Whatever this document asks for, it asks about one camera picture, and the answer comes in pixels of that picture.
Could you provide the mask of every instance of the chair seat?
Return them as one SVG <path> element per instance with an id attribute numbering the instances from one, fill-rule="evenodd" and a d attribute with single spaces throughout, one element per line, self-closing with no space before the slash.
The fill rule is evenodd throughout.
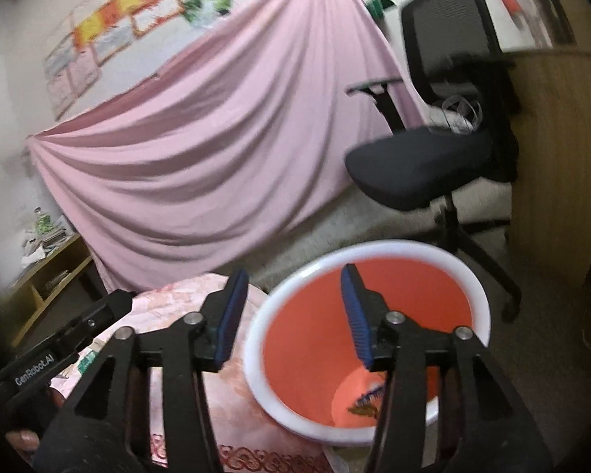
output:
<path id="1" fill-rule="evenodd" d="M 346 156 L 346 168 L 368 197 L 409 211 L 485 175 L 492 150 L 485 130 L 456 135 L 448 128 L 422 127 L 356 147 Z"/>

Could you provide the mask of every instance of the finger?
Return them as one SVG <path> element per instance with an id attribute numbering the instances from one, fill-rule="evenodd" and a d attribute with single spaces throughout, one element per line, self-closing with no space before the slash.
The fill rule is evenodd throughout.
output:
<path id="1" fill-rule="evenodd" d="M 39 437 L 30 430 L 7 432 L 6 438 L 13 448 L 22 452 L 34 452 L 39 448 Z"/>

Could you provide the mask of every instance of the green decoration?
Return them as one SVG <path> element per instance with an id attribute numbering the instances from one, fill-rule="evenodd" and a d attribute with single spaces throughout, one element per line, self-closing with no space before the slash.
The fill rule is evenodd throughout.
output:
<path id="1" fill-rule="evenodd" d="M 191 25 L 201 28 L 229 14 L 231 8 L 232 0 L 186 0 L 182 14 Z"/>
<path id="2" fill-rule="evenodd" d="M 392 0 L 369 0 L 366 3 L 366 9 L 375 21 L 383 19 L 385 11 L 394 9 L 396 4 Z"/>

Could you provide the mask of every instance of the wall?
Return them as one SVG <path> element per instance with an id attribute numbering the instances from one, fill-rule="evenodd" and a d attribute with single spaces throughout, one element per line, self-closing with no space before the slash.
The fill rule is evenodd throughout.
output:
<path id="1" fill-rule="evenodd" d="M 54 216 L 58 208 L 41 180 L 23 156 L 26 136 L 8 87 L 9 27 L 13 4 L 0 1 L 0 288 L 19 274 L 21 231 L 33 217 L 37 205 Z"/>
<path id="2" fill-rule="evenodd" d="M 32 209 L 41 204 L 58 209 L 22 160 L 27 135 L 55 124 L 42 68 L 44 42 L 61 20 L 83 0 L 0 0 L 0 286 L 19 270 L 19 238 Z M 239 6 L 250 0 L 235 0 Z M 394 0 L 401 4 L 405 0 Z M 531 2 L 519 0 L 523 6 Z M 504 49 L 534 45 L 529 31 L 518 30 L 500 0 L 487 0 Z M 405 61 L 398 12 L 386 17 L 389 40 Z M 143 37 L 126 54 L 106 64 L 104 78 L 95 83 L 66 116 L 86 110 L 149 75 L 183 49 L 191 37 L 188 25 L 175 18 Z"/>

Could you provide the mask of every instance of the black office chair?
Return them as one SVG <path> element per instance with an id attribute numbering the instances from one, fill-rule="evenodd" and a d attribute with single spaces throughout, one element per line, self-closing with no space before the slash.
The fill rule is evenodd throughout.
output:
<path id="1" fill-rule="evenodd" d="M 509 114 L 519 108 L 495 29 L 484 0 L 414 0 L 401 11 L 411 81 L 422 99 L 440 104 L 452 95 L 479 101 L 483 121 L 471 134 L 425 126 L 405 130 L 388 84 L 399 78 L 371 80 L 347 94 L 368 94 L 388 122 L 392 136 L 360 145 L 346 156 L 346 168 L 368 197 L 400 211 L 428 207 L 445 196 L 434 231 L 409 237 L 435 241 L 455 253 L 463 250 L 512 296 L 502 318 L 519 314 L 521 291 L 510 276 L 470 237 L 508 225 L 509 220 L 460 224 L 451 192 L 485 177 L 512 182 L 519 148 Z"/>

